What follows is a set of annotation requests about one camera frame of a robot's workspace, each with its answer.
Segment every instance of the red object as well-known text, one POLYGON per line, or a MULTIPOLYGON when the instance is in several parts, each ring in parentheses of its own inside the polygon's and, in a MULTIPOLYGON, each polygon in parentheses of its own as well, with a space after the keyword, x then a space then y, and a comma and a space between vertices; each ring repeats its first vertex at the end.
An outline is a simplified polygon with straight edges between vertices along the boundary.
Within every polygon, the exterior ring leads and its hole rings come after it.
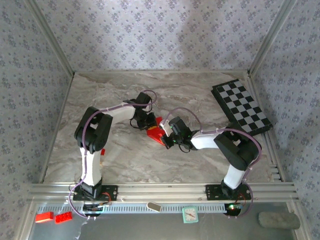
POLYGON ((72 220, 72 212, 68 211, 65 213, 62 213, 60 215, 55 216, 54 222, 55 224, 62 224, 64 222, 72 220))
POLYGON ((158 143, 164 145, 164 143, 161 141, 161 137, 165 135, 166 132, 159 127, 159 124, 162 121, 162 117, 161 116, 157 117, 155 120, 156 120, 157 126, 149 128, 146 131, 146 134, 153 140, 156 140, 158 143))
POLYGON ((45 223, 54 219, 54 213, 52 211, 37 214, 35 216, 36 223, 45 223))

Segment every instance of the robotic arm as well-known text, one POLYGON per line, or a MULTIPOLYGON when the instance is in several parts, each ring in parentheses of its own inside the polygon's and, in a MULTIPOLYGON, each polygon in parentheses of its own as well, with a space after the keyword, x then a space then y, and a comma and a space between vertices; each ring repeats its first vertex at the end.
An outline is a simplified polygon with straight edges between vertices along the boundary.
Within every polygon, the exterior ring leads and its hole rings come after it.
MULTIPOLYGON (((219 148, 230 163, 228 172, 221 182, 222 193, 229 199, 238 195, 247 168, 259 154, 252 140, 231 131, 212 134, 202 134, 199 130, 191 131, 180 117, 175 117, 171 121, 166 120, 160 126, 166 133, 161 140, 167 149, 174 144, 183 146, 188 151, 219 148)), ((226 128, 243 131, 233 123, 226 128)))
POLYGON ((80 147, 82 155, 82 175, 83 183, 80 190, 89 198, 96 199, 101 195, 102 176, 100 172, 101 150, 106 145, 111 126, 124 120, 136 120, 137 128, 140 130, 156 126, 156 117, 149 111, 149 106, 136 106, 126 104, 146 105, 151 101, 151 97, 144 92, 140 92, 136 99, 123 101, 119 106, 111 107, 106 113, 98 113, 91 121, 85 132, 85 143, 82 142, 84 127, 88 119, 99 109, 91 106, 82 117, 74 138, 80 147), (88 150, 85 161, 85 148, 88 150))

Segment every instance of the floral wallpaper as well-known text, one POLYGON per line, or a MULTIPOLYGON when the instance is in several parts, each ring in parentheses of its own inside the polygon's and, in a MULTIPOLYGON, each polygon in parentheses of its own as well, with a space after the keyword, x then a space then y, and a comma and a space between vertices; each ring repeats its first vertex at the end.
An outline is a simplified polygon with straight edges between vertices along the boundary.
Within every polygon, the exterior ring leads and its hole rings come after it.
POLYGON ((320 239, 320 2, 298 0, 254 76, 279 157, 320 239))
POLYGON ((74 71, 248 69, 283 0, 37 0, 74 71))
POLYGON ((70 82, 22 0, 0 3, 0 239, 39 181, 70 82))

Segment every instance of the black mounting plate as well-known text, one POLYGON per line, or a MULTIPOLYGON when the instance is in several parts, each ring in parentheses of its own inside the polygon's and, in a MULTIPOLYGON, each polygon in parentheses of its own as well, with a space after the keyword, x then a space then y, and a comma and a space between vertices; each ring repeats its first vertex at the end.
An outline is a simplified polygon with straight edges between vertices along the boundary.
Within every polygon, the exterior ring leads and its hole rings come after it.
POLYGON ((251 200, 250 191, 247 185, 241 184, 236 190, 238 194, 235 194, 235 196, 232 198, 227 198, 222 192, 221 184, 205 185, 205 194, 206 194, 206 199, 208 201, 214 201, 214 200, 236 201, 239 194, 242 194, 245 197, 245 200, 251 200))
MULTIPOLYGON (((108 193, 111 197, 111 201, 117 200, 118 186, 117 185, 102 185, 101 193, 108 193)), ((80 186, 77 186, 74 190, 73 201, 95 201, 95 202, 107 202, 109 200, 108 195, 101 194, 97 198, 89 197, 80 186)))

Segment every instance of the small clock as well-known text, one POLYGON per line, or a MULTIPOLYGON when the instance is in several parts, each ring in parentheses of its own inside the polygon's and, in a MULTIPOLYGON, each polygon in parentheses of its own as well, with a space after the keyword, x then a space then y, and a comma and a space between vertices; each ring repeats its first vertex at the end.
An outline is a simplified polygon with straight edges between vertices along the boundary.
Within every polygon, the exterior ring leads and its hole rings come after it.
POLYGON ((197 223, 199 221, 196 206, 186 206, 182 208, 182 216, 183 223, 185 224, 197 223))

